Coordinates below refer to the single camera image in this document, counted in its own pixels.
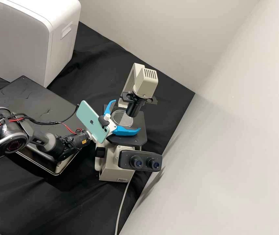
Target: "mint green smartphone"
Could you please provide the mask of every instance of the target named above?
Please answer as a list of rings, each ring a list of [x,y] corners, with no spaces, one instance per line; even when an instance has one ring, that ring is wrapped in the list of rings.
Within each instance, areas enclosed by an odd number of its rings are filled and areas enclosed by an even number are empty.
[[[84,126],[92,134],[93,138],[102,143],[110,131],[108,127],[103,128],[98,121],[98,114],[90,107],[86,101],[82,101],[78,110],[76,111],[76,116],[84,124]]]

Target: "white power cable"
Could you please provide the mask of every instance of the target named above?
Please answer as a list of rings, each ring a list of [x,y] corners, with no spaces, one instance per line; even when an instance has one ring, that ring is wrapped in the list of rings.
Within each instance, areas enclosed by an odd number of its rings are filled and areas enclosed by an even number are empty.
[[[130,185],[130,182],[132,180],[132,177],[131,179],[128,181],[127,185],[126,185],[126,188],[125,188],[125,191],[124,191],[124,194],[123,194],[123,197],[122,197],[122,201],[121,201],[121,204],[120,204],[120,208],[119,208],[119,213],[118,213],[118,217],[117,217],[117,222],[116,222],[116,230],[114,232],[114,235],[118,235],[118,225],[119,225],[119,219],[120,219],[120,214],[121,214],[121,210],[122,210],[122,206],[123,206],[123,203],[124,203],[124,199],[125,199],[125,196],[126,196],[126,192],[127,192],[127,189]]]

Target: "black bedsheet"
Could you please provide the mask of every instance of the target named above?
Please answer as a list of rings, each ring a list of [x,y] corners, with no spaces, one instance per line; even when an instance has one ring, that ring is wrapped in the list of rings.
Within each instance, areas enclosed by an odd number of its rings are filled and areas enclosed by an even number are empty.
[[[72,60],[48,87],[72,102],[86,100],[100,114],[118,98],[133,63],[152,68],[116,43],[80,23]],[[155,92],[158,105],[143,107],[148,142],[143,150],[162,154],[194,93],[161,72]],[[7,84],[0,79],[0,89]],[[81,158],[60,176],[0,160],[0,233],[114,234],[126,184],[102,182],[93,157]],[[119,231],[150,174],[135,172],[121,212]]]

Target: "white backdrop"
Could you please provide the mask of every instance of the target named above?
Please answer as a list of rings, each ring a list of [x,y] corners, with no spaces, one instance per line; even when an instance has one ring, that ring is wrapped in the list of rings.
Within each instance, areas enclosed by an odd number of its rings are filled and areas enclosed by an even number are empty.
[[[164,152],[122,235],[279,234],[279,0],[260,0]]]
[[[80,2],[80,21],[198,92],[258,0]]]

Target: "white knob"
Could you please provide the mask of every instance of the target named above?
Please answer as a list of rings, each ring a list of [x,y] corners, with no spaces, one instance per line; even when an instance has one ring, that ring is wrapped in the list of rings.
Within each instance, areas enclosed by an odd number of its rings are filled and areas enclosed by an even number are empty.
[[[104,116],[104,120],[105,120],[105,121],[108,121],[110,118],[111,118],[111,115],[110,115],[110,114],[106,114],[106,115]]]

